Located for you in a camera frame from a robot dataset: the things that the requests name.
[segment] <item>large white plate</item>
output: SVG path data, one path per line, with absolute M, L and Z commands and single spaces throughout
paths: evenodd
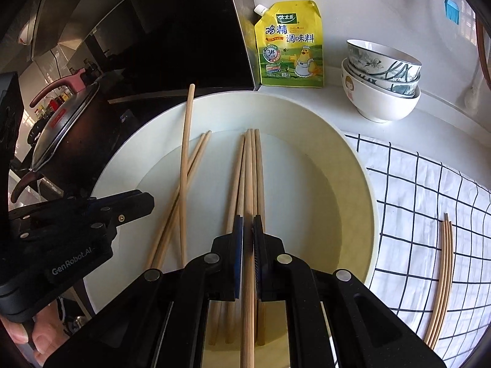
M 184 111 L 185 105 L 176 106 L 134 134 L 114 155 L 94 189 L 96 197 L 137 188 L 155 198 L 152 214 L 121 226 L 112 243 L 114 257 L 85 278 L 95 311 L 144 269 L 155 231 L 178 183 Z M 286 251 L 312 268 L 332 272 L 343 267 L 369 281 L 378 245 L 377 214 L 367 173 L 356 153 L 339 130 L 309 110 L 254 92 L 195 100 L 190 148 L 201 133 L 212 130 L 213 134 L 188 194 L 188 258 L 208 252 L 213 239 L 224 234 L 239 136 L 247 128 L 261 131 L 266 232 L 282 238 Z M 162 270 L 178 268 L 176 232 Z M 259 366 L 288 366 L 285 332 L 283 306 L 269 305 L 267 345 L 256 352 Z M 220 334 L 215 352 L 205 353 L 203 366 L 238 364 L 238 338 L 233 345 L 225 345 Z

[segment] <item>chicken essence seasoning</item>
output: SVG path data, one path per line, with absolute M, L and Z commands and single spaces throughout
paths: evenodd
M 311 0 L 257 6 L 261 83 L 265 86 L 322 87 L 322 20 Z

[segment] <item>pot handle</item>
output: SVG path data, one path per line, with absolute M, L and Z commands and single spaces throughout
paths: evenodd
M 85 88 L 85 83 L 80 77 L 83 73 L 85 73 L 84 67 L 76 71 L 73 75 L 61 77 L 58 80 L 55 80 L 54 82 L 48 84 L 39 92 L 38 95 L 36 95 L 36 97 L 34 97 L 29 106 L 31 108 L 34 108 L 41 99 L 48 95 L 48 93 L 53 91 L 55 88 L 61 86 L 67 86 L 72 94 L 78 93 L 79 91 L 83 90 Z
M 15 185 L 14 190 L 12 191 L 12 195 L 10 195 L 10 201 L 12 203 L 17 202 L 22 191 L 24 191 L 29 184 L 38 181 L 43 177 L 44 175 L 42 175 L 40 172 L 33 171 L 30 171 L 29 173 L 24 175 L 24 177 L 22 177 L 21 180 Z

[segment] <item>white cloth with black grid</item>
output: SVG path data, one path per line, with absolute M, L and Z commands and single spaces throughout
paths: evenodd
M 458 368 L 491 321 L 489 190 L 441 162 L 359 134 L 346 134 L 368 170 L 379 209 L 379 256 L 370 290 L 424 338 L 440 260 L 440 224 L 453 224 L 455 268 L 435 352 Z

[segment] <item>bowl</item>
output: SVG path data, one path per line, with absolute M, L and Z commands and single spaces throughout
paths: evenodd
M 364 40 L 348 40 L 348 58 L 359 71 L 377 79 L 413 82 L 421 62 L 411 55 L 385 45 Z
M 418 103 L 421 92 L 416 87 L 413 98 L 402 98 L 401 95 L 375 87 L 364 82 L 348 70 L 348 58 L 342 63 L 342 83 L 344 92 L 357 108 L 360 114 L 371 121 L 385 123 L 386 121 L 400 120 L 414 109 Z
M 414 98 L 414 94 L 413 95 L 402 95 L 402 94 L 394 93 L 392 91 L 389 91 L 389 90 L 386 90 L 386 89 L 384 89 L 382 87 L 378 87 L 378 86 L 374 85 L 373 82 L 368 81 L 367 79 L 365 79 L 362 76 L 356 75 L 355 72 L 353 71 L 353 66 L 350 65 L 350 61 L 349 60 L 347 60 L 347 63 L 346 63 L 346 70 L 348 71 L 348 73 L 351 76 L 356 77 L 357 80 L 361 81 L 363 84 L 366 84 L 366 85 L 374 88 L 375 90 L 381 91 L 384 94 L 392 95 L 393 97 L 397 97 L 397 98 L 408 98 L 408 99 L 409 98 Z
M 90 301 L 100 311 L 144 270 L 165 210 L 179 184 L 185 104 L 157 116 L 133 134 L 111 158 L 93 195 L 139 189 L 155 198 L 153 212 L 118 227 L 114 256 L 84 278 Z M 229 92 L 196 98 L 190 151 L 201 133 L 213 133 L 187 195 L 188 259 L 210 251 L 225 232 L 240 135 L 261 131 L 265 231 L 283 240 L 287 253 L 312 268 L 347 268 L 370 284 L 377 259 L 377 203 L 366 169 L 345 136 L 308 109 L 285 98 L 257 92 Z M 178 229 L 161 267 L 180 268 Z M 265 303 L 266 344 L 256 347 L 256 368 L 289 366 L 284 302 Z M 221 322 L 226 308 L 222 308 Z M 239 309 L 235 341 L 226 344 L 224 327 L 215 346 L 205 340 L 202 366 L 238 366 Z
M 419 81 L 419 76 L 416 78 L 416 80 L 408 83 L 401 83 L 398 81 L 390 81 L 390 80 L 383 80 L 383 79 L 377 79 L 376 77 L 372 77 L 370 75 L 367 75 L 366 73 L 358 70 L 356 67 L 354 67 L 350 61 L 348 61 L 348 69 L 351 73 L 357 75 L 363 80 L 368 81 L 369 83 L 375 84 L 377 87 L 380 87 L 384 90 L 390 91 L 392 93 L 400 94 L 401 97 L 404 98 L 412 98 L 414 97 L 414 91 L 416 90 L 416 86 L 418 85 Z

